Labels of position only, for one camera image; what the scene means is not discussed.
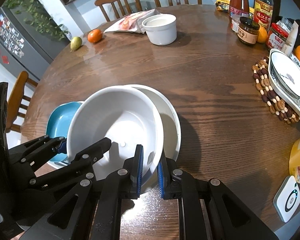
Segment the glass jar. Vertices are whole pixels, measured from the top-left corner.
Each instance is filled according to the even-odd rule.
[[[254,45],[257,42],[260,25],[248,17],[240,17],[238,38],[246,45]]]
[[[229,17],[233,15],[240,15],[249,17],[249,1],[248,0],[230,0],[229,4]]]
[[[272,23],[266,40],[268,50],[278,49],[282,50],[286,43],[289,33],[276,23]]]

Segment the hanging plant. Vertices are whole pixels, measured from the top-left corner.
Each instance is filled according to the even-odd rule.
[[[24,18],[24,22],[35,27],[35,30],[42,34],[49,34],[61,41],[66,38],[69,31],[61,30],[63,24],[56,25],[53,17],[46,12],[43,5],[38,0],[6,0],[3,4],[9,9],[18,9],[14,13],[21,14],[28,12],[31,17]]]

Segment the jar lid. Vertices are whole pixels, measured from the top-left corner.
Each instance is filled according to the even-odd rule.
[[[240,22],[242,24],[246,25],[247,27],[252,28],[254,30],[259,30],[260,29],[260,25],[256,22],[252,21],[248,17],[241,16],[240,17]]]
[[[276,23],[272,23],[271,27],[280,33],[283,37],[288,38],[289,33]]]

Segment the white bowl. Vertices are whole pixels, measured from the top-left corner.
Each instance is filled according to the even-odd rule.
[[[171,14],[158,14],[142,22],[151,43],[168,45],[177,38],[176,17]]]
[[[159,91],[144,85],[127,85],[136,88],[148,96],[158,109],[163,125],[163,149],[167,158],[177,160],[181,144],[180,121],[173,105]],[[147,192],[158,184],[157,172],[142,186],[141,192]]]
[[[91,95],[75,113],[67,139],[69,161],[81,150],[108,137],[112,146],[93,165],[96,179],[104,179],[144,148],[142,184],[155,172],[163,149],[163,126],[154,103],[141,91],[113,86]]]

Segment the vinegar bottle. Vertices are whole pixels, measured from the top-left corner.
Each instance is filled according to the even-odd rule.
[[[270,29],[272,13],[273,0],[255,0],[253,20],[267,31]]]

